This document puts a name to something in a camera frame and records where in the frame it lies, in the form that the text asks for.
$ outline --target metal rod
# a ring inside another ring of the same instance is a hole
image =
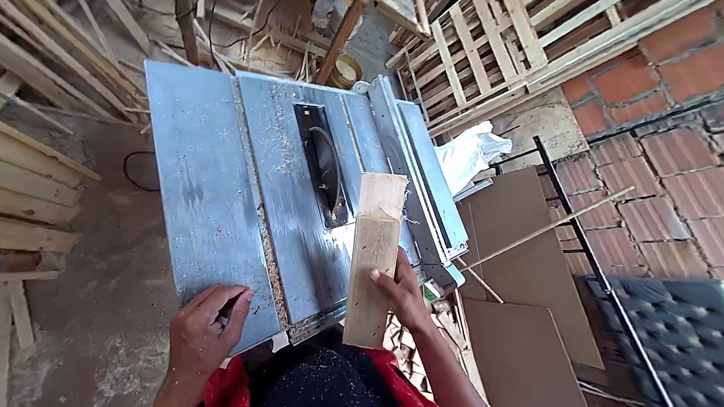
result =
[[[530,240],[530,239],[532,239],[532,238],[535,238],[537,235],[540,235],[540,234],[543,233],[543,232],[547,232],[548,230],[551,230],[551,229],[553,229],[554,227],[556,227],[556,226],[558,226],[558,225],[560,225],[560,224],[562,224],[562,223],[568,222],[569,220],[575,219],[576,217],[579,217],[579,216],[581,216],[582,214],[585,214],[585,213],[588,212],[588,211],[591,211],[591,210],[593,210],[593,209],[596,209],[597,207],[605,204],[606,202],[609,202],[609,201],[611,201],[611,200],[613,200],[613,199],[616,199],[616,198],[618,198],[619,196],[622,196],[622,195],[628,193],[629,191],[631,191],[631,190],[633,190],[633,189],[634,189],[634,186],[633,186],[633,185],[630,186],[630,187],[624,188],[624,189],[622,189],[622,190],[620,190],[620,191],[618,191],[618,192],[616,192],[616,193],[612,193],[611,195],[606,196],[605,198],[601,199],[600,201],[596,201],[596,202],[594,202],[594,203],[586,206],[585,208],[583,208],[583,209],[581,209],[581,210],[579,210],[579,211],[573,212],[572,214],[566,216],[565,218],[561,218],[561,219],[553,222],[553,223],[550,224],[550,225],[541,227],[540,229],[536,230],[535,232],[531,233],[530,235],[527,235],[527,236],[524,237],[524,238],[518,239],[518,240],[516,240],[515,242],[513,242],[513,243],[511,243],[511,244],[509,244],[509,245],[507,245],[507,246],[505,246],[504,248],[498,249],[498,250],[494,251],[493,253],[485,256],[484,258],[476,261],[475,263],[472,263],[470,266],[467,266],[465,269],[462,269],[460,272],[464,272],[464,271],[466,271],[466,270],[470,270],[472,267],[475,267],[475,266],[477,266],[477,265],[480,264],[480,263],[483,263],[483,262],[485,262],[485,261],[488,261],[488,260],[492,259],[493,257],[499,255],[499,254],[505,253],[506,251],[509,251],[511,248],[514,248],[514,247],[516,247],[516,246],[518,246],[518,245],[521,245],[521,244],[527,242],[528,240]]]
[[[543,160],[543,165],[546,167],[546,170],[548,171],[548,175],[550,176],[551,182],[553,183],[553,188],[555,188],[555,192],[561,198],[560,202],[563,205],[565,212],[570,214],[571,212],[573,212],[571,203],[568,200],[568,196],[565,194],[565,191],[563,190],[563,187],[560,184],[560,180],[558,179],[558,174],[556,173],[555,167],[553,166],[552,162],[550,161],[550,157],[548,157],[548,153],[545,150],[543,143],[541,142],[540,136],[537,135],[537,136],[533,137],[533,142],[535,142],[536,150],[540,153],[541,159]],[[576,233],[576,237],[581,242],[581,247],[583,248],[584,252],[586,253],[586,257],[587,257],[589,263],[591,264],[591,269],[593,270],[593,273],[596,276],[598,283],[601,285],[601,288],[608,296],[609,301],[611,301],[611,303],[613,303],[613,309],[616,312],[618,321],[623,326],[623,329],[624,329],[626,335],[628,336],[628,339],[631,340],[631,342],[633,343],[633,348],[636,350],[636,355],[640,358],[641,361],[643,361],[643,365],[645,366],[646,370],[648,371],[649,376],[651,376],[651,379],[654,382],[654,386],[656,387],[656,390],[659,393],[659,396],[661,397],[661,401],[663,402],[663,404],[665,406],[673,407],[674,404],[671,401],[671,398],[669,397],[669,394],[666,391],[664,384],[661,382],[661,379],[659,379],[658,375],[656,374],[656,369],[654,369],[654,365],[651,363],[651,359],[649,359],[649,355],[644,350],[644,346],[641,343],[639,336],[636,334],[636,330],[634,329],[634,326],[632,325],[631,320],[628,318],[628,315],[626,313],[626,310],[623,307],[623,304],[621,303],[621,300],[619,299],[618,295],[616,294],[615,290],[609,283],[606,276],[601,271],[601,266],[598,262],[598,259],[596,259],[596,256],[594,255],[593,251],[591,250],[591,246],[589,245],[589,241],[586,238],[586,234],[584,233],[583,228],[581,227],[581,223],[578,221],[577,218],[573,218],[573,219],[571,219],[571,225],[573,226],[573,231]]]

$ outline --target red brick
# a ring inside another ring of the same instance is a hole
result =
[[[591,135],[609,128],[603,109],[596,100],[591,100],[583,106],[575,108],[573,116],[584,135]]]
[[[564,253],[565,265],[568,267],[568,272],[573,275],[588,275],[593,274],[591,264],[588,261],[585,253]]]
[[[567,194],[602,187],[588,156],[567,159],[556,165],[558,178]]]
[[[642,54],[624,59],[618,66],[594,80],[607,105],[623,103],[635,95],[659,87],[654,70]]]
[[[604,273],[629,277],[646,274],[639,251],[622,227],[589,230],[586,236]]]
[[[708,278],[704,263],[696,246],[690,241],[639,244],[644,260],[654,277]]]
[[[629,185],[635,186],[636,189],[626,194],[629,198],[658,195],[663,192],[643,157],[604,165],[598,167],[598,172],[610,191],[622,190]]]
[[[550,213],[550,221],[555,222],[566,216],[565,209],[562,206],[556,206],[555,208],[548,208]],[[555,228],[555,235],[559,241],[570,240],[576,238],[576,233],[573,231],[572,226],[559,226]]]
[[[706,140],[690,129],[654,135],[641,144],[661,177],[719,163]]]
[[[585,95],[591,93],[586,73],[565,81],[560,88],[563,89],[563,94],[569,104],[580,101]]]
[[[677,102],[704,95],[724,85],[724,43],[711,46],[658,70]]]
[[[724,167],[666,177],[663,182],[682,217],[724,216]]]
[[[689,221],[709,263],[724,266],[724,218]]]
[[[600,201],[606,195],[608,195],[608,192],[605,190],[595,190],[571,196],[569,199],[571,200],[573,210],[578,211],[596,201]],[[581,226],[583,226],[584,229],[594,229],[598,227],[618,226],[621,218],[618,216],[618,212],[613,206],[613,203],[607,202],[592,211],[582,214],[578,217],[578,220],[581,221]]]
[[[593,162],[601,166],[640,156],[641,147],[626,133],[591,146],[591,155]]]
[[[610,111],[613,121],[615,121],[616,124],[622,125],[623,123],[636,121],[636,119],[650,114],[664,112],[667,107],[668,105],[663,94],[656,92],[625,106],[612,107]]]
[[[642,39],[640,45],[646,49],[649,61],[659,63],[717,36],[715,15],[705,7],[657,30]]]
[[[691,237],[666,198],[647,198],[622,203],[618,210],[637,242]]]

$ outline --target wooden frame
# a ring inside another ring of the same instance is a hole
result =
[[[432,23],[433,39],[412,38],[387,61],[400,71],[405,92],[417,94],[431,137],[457,135],[470,121],[619,55],[712,0],[659,0],[630,18],[618,13],[616,0],[598,0],[574,14],[569,11],[582,1],[547,0],[526,11],[529,2],[460,0]]]

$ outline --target wood scrap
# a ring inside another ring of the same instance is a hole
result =
[[[25,298],[25,286],[22,281],[8,281],[7,292],[10,297],[12,318],[15,323],[15,334],[20,343],[20,348],[28,348],[35,345],[33,334],[33,323],[30,321],[28,300]]]

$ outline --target wooden post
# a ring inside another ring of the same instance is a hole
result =
[[[369,274],[377,269],[390,277],[395,275],[406,185],[404,175],[362,174],[342,338],[347,345],[382,349],[390,305]]]
[[[337,62],[337,58],[340,57],[342,49],[345,47],[347,38],[352,33],[352,29],[359,21],[362,12],[364,11],[364,3],[362,0],[353,0],[352,5],[345,13],[344,18],[340,26],[337,28],[337,32],[332,39],[332,45],[327,49],[327,54],[324,55],[324,59],[321,61],[319,71],[314,76],[314,83],[317,85],[323,85],[329,77],[334,64]]]
[[[196,35],[193,33],[192,9],[192,0],[176,0],[176,22],[178,22],[181,29],[186,59],[192,64],[198,65],[198,48],[196,47]]]

